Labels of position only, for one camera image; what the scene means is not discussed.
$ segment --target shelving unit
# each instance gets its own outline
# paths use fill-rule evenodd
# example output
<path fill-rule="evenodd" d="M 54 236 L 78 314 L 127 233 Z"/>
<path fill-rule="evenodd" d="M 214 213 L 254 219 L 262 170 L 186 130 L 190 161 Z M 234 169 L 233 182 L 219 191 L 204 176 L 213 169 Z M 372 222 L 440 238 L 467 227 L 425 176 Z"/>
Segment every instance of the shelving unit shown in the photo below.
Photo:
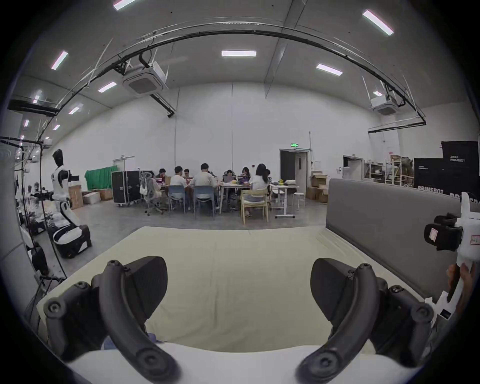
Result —
<path fill-rule="evenodd" d="M 374 182 L 385 183 L 385 172 L 383 171 L 384 164 L 376 163 L 375 161 L 365 162 L 364 179 L 371 179 Z"/>

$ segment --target ceiling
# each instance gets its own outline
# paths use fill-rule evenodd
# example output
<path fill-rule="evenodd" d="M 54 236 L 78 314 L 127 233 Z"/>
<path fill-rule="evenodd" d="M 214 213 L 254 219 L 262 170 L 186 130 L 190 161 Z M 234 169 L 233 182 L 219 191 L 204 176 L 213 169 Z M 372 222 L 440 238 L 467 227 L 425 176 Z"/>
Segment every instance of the ceiling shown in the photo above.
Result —
<path fill-rule="evenodd" d="M 137 0 L 116 11 L 113 2 L 80 1 L 57 20 L 34 47 L 14 90 L 14 98 L 33 98 L 41 89 L 42 100 L 58 101 L 95 65 L 112 38 L 104 59 L 145 33 L 185 21 L 245 16 L 282 25 L 292 4 L 291 0 Z M 381 17 L 394 33 L 387 36 L 363 17 L 366 9 Z M 450 52 L 405 0 L 308 0 L 296 28 L 306 32 L 315 30 L 316 34 L 352 45 L 402 83 L 404 75 L 421 108 L 466 99 L 460 70 Z M 277 42 L 276 37 L 269 36 L 199 37 L 160 47 L 155 60 L 165 71 L 168 67 L 169 88 L 214 82 L 263 82 Z M 223 49 L 256 50 L 257 56 L 223 58 L 220 55 Z M 54 71 L 51 66 L 62 50 L 69 54 Z M 319 62 L 343 74 L 337 77 L 317 70 Z M 370 102 L 362 75 L 370 94 L 381 90 L 377 79 L 354 64 L 326 51 L 288 41 L 274 84 L 314 90 L 368 108 Z M 119 84 L 120 75 L 111 71 L 92 82 L 89 89 L 83 90 L 60 112 L 43 137 L 48 136 L 55 143 L 93 116 L 133 99 L 118 85 L 104 93 L 97 91 L 111 81 Z M 82 109 L 69 115 L 79 103 L 83 104 Z M 27 139 L 35 139 L 41 119 L 46 118 L 31 113 L 24 115 L 30 124 L 23 134 Z M 60 128 L 53 131 L 56 124 L 60 124 Z"/>

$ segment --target mesh chair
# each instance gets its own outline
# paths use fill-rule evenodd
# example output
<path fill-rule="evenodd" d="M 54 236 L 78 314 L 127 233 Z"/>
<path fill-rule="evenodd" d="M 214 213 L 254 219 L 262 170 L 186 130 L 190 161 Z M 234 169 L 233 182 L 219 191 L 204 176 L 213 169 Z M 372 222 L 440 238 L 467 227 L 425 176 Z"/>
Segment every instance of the mesh chair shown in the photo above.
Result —
<path fill-rule="evenodd" d="M 147 203 L 147 209 L 145 209 L 147 216 L 150 216 L 152 209 L 156 209 L 163 215 L 163 211 L 160 209 L 160 200 L 163 193 L 149 173 L 142 173 L 140 177 L 140 193 Z"/>
<path fill-rule="evenodd" d="M 261 201 L 248 201 L 246 196 L 255 196 L 262 197 Z M 265 189 L 248 189 L 241 192 L 241 217 L 243 219 L 243 225 L 245 225 L 245 208 L 250 207 L 261 207 L 262 208 L 262 218 L 266 215 L 268 222 L 268 200 L 267 200 L 267 188 Z"/>
<path fill-rule="evenodd" d="M 170 185 L 168 187 L 168 214 L 172 210 L 172 201 L 183 200 L 183 213 L 185 213 L 185 188 L 183 185 Z"/>
<path fill-rule="evenodd" d="M 209 195 L 205 198 L 199 198 L 198 195 Z M 207 201 L 212 201 L 212 215 L 215 220 L 215 194 L 214 188 L 211 185 L 195 185 L 193 188 L 193 214 L 197 218 L 197 201 L 199 203 L 206 203 Z"/>

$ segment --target laptop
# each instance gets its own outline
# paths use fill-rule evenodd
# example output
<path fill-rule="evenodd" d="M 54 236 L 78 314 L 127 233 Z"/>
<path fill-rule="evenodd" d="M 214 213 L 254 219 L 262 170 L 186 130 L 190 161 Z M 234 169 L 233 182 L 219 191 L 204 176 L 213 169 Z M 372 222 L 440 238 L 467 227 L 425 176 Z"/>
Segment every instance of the laptop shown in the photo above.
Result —
<path fill-rule="evenodd" d="M 223 182 L 224 183 L 230 183 L 232 180 L 235 180 L 235 176 L 223 175 Z"/>
<path fill-rule="evenodd" d="M 240 185 L 245 185 L 248 183 L 248 181 L 250 180 L 250 178 L 246 175 L 238 175 L 237 176 L 237 180 L 238 180 L 238 183 Z"/>

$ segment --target cable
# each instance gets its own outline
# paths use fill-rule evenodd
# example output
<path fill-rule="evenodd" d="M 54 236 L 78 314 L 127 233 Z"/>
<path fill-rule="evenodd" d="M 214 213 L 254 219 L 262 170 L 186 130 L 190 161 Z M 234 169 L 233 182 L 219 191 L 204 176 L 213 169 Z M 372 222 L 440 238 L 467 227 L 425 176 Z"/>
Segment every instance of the cable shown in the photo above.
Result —
<path fill-rule="evenodd" d="M 38 166 L 39 173 L 40 173 L 40 180 L 39 180 L 40 192 L 43 191 L 43 189 L 42 189 L 42 155 L 43 155 L 43 145 L 40 145 L 40 164 Z M 60 262 L 59 256 L 57 255 L 57 251 L 55 250 L 55 244 L 54 244 L 52 238 L 50 237 L 50 234 L 48 233 L 47 216 L 45 215 L 45 206 L 43 204 L 43 199 L 40 199 L 40 201 L 42 202 L 42 211 L 43 211 L 43 220 L 44 220 L 44 223 L 45 223 L 45 230 L 47 231 L 48 238 L 50 239 L 50 243 L 52 244 L 53 253 L 55 254 L 55 257 L 57 258 L 57 261 L 59 262 L 60 269 L 63 272 L 63 275 L 65 276 L 65 278 L 68 278 L 68 276 L 65 273 L 65 270 L 63 269 L 63 266 Z"/>

